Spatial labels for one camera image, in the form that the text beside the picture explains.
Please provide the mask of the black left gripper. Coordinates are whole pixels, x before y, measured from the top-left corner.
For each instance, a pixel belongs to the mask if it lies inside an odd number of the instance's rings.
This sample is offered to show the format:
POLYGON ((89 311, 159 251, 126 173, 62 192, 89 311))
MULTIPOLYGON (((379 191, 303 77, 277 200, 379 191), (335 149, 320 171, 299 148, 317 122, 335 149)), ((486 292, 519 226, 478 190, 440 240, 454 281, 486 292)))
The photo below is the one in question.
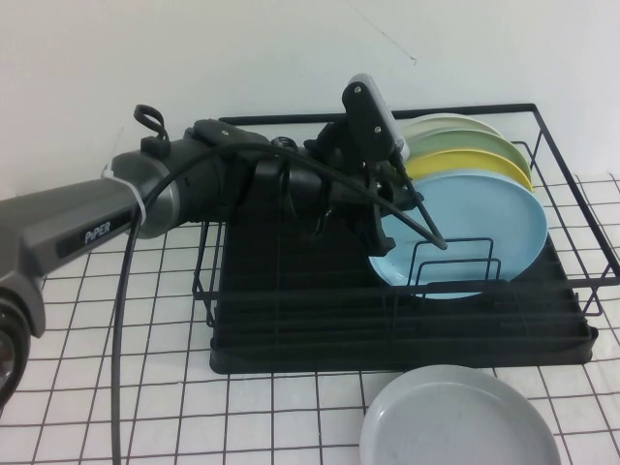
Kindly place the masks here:
POLYGON ((344 120, 331 122, 323 127, 315 139, 307 140, 304 147, 309 155, 304 156, 304 167, 321 178, 341 184, 344 187, 342 197, 348 195, 343 203, 375 205, 367 207, 361 214, 359 240, 369 257, 384 257, 394 248, 394 240, 384 233, 381 212, 393 215, 410 229, 421 229, 422 225, 409 218, 402 210, 418 208, 423 203, 424 196, 416 192, 416 196, 413 197, 405 185, 398 186, 390 182, 387 185, 387 199, 389 200, 387 201, 365 184, 365 178, 359 183, 353 177, 334 170, 320 159, 313 157, 313 154, 321 156, 327 154, 327 150, 331 149, 329 144, 331 140, 343 133, 346 128, 347 123, 344 120))

